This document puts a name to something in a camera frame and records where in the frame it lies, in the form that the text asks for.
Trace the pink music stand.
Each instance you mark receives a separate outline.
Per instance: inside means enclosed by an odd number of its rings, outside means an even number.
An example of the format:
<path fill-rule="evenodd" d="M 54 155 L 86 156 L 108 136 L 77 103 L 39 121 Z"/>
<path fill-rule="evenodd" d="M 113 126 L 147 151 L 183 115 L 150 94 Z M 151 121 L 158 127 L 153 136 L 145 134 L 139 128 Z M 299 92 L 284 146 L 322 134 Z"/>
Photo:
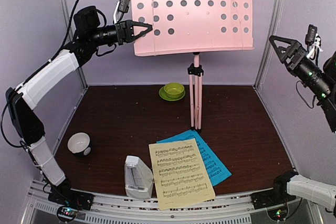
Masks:
<path fill-rule="evenodd" d="M 131 0 L 132 18 L 152 27 L 134 29 L 138 57 L 192 53 L 188 68 L 191 129 L 202 128 L 204 71 L 200 54 L 252 50 L 253 0 Z"/>

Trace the blue sheet music page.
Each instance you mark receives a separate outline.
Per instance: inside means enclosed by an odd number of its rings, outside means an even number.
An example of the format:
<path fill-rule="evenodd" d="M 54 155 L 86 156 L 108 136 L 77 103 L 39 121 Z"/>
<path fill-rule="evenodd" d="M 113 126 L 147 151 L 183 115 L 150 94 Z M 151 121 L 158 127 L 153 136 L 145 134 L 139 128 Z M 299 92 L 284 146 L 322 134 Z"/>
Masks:
<path fill-rule="evenodd" d="M 197 131 L 188 130 L 178 135 L 157 141 L 157 143 L 170 143 L 190 140 L 193 138 L 196 140 L 197 147 L 203 159 L 212 186 L 217 186 L 218 184 L 229 178 L 232 175 L 231 172 L 212 151 L 212 149 L 208 146 L 208 144 L 203 140 L 203 138 L 199 135 Z"/>

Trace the yellow sheet music page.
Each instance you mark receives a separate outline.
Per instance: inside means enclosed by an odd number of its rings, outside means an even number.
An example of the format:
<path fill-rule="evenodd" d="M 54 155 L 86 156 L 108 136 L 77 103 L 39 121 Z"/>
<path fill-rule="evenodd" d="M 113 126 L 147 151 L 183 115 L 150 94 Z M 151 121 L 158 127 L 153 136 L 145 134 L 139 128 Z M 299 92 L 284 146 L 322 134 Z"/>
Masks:
<path fill-rule="evenodd" d="M 213 200 L 214 188 L 194 138 L 149 145 L 158 208 L 184 208 Z"/>

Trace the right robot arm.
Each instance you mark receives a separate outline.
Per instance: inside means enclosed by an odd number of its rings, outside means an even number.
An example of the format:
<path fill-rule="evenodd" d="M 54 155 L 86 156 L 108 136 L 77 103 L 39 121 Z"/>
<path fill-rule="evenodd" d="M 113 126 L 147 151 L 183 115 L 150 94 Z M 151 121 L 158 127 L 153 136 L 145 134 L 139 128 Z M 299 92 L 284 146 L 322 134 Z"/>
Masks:
<path fill-rule="evenodd" d="M 309 88 L 325 116 L 322 130 L 335 133 L 335 55 L 322 68 L 311 59 L 314 49 L 307 49 L 297 40 L 272 35 L 269 41 L 287 71 L 297 77 L 304 87 Z M 278 176 L 275 188 L 269 192 L 272 203 L 279 204 L 288 196 L 306 199 L 322 206 L 335 215 L 335 185 L 307 178 L 292 170 Z"/>

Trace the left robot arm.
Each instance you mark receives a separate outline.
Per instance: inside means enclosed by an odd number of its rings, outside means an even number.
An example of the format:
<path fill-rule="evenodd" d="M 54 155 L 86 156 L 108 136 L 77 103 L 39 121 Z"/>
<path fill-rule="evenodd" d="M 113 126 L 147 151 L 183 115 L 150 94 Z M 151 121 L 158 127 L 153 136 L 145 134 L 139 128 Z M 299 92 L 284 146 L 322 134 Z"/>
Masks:
<path fill-rule="evenodd" d="M 150 24 L 123 20 L 129 10 L 131 0 L 118 0 L 113 23 L 100 24 L 104 13 L 95 6 L 88 6 L 76 11 L 71 10 L 67 29 L 76 27 L 72 40 L 63 39 L 56 53 L 39 69 L 32 73 L 16 88 L 8 88 L 5 94 L 6 105 L 3 111 L 9 112 L 11 122 L 21 141 L 15 145 L 9 140 L 6 143 L 13 148 L 24 149 L 52 187 L 50 195 L 55 196 L 64 205 L 71 205 L 75 200 L 75 192 L 71 183 L 57 164 L 45 139 L 45 129 L 34 112 L 40 100 L 63 78 L 85 65 L 100 46 L 116 48 L 136 41 L 152 31 Z"/>

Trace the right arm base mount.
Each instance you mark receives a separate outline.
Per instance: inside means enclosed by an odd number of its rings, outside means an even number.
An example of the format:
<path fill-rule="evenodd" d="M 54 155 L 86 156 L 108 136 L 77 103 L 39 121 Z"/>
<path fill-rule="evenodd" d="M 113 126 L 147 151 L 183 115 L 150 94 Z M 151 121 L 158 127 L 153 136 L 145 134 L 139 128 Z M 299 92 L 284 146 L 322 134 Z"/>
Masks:
<path fill-rule="evenodd" d="M 272 190 L 260 191 L 251 194 L 254 209 L 266 208 L 268 217 L 275 222 L 284 221 L 289 217 L 289 202 L 296 196 L 276 196 Z"/>

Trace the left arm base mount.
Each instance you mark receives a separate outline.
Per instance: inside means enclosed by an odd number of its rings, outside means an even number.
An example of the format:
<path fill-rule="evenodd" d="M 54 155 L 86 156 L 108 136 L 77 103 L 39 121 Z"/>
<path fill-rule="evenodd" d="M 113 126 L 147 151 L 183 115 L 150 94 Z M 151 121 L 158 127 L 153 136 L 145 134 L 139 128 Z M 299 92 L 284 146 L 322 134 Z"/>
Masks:
<path fill-rule="evenodd" d="M 56 210 L 56 217 L 64 223 L 69 223 L 76 219 L 77 215 L 82 210 L 90 210 L 94 195 L 72 190 L 72 198 L 66 199 L 57 192 L 49 193 L 48 200 L 59 204 Z"/>

